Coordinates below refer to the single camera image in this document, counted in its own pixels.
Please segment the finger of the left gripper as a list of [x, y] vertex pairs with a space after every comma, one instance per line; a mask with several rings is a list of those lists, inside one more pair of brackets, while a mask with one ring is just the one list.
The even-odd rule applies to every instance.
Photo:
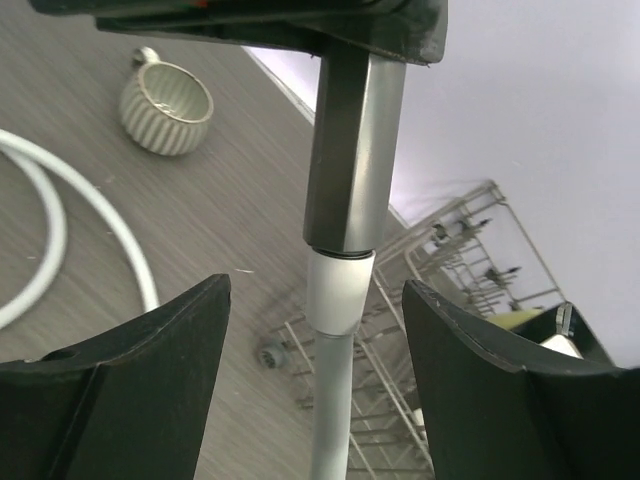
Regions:
[[406, 64], [442, 60], [448, 4], [404, 1], [31, 0], [39, 14], [90, 16], [97, 29], [321, 55], [342, 42]]

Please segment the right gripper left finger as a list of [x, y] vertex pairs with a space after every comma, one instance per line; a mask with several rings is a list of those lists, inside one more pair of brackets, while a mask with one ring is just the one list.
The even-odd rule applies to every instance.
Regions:
[[230, 307], [216, 274], [100, 335], [3, 363], [2, 477], [192, 478]]

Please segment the grey shower head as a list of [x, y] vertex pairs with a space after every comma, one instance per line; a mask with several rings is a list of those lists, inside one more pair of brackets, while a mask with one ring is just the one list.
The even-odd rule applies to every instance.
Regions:
[[382, 242], [406, 66], [346, 44], [322, 58], [303, 237], [360, 257]]

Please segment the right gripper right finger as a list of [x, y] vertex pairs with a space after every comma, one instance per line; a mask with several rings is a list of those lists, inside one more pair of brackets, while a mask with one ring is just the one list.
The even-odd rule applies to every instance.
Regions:
[[567, 356], [408, 281], [402, 309], [439, 479], [635, 479], [639, 372]]

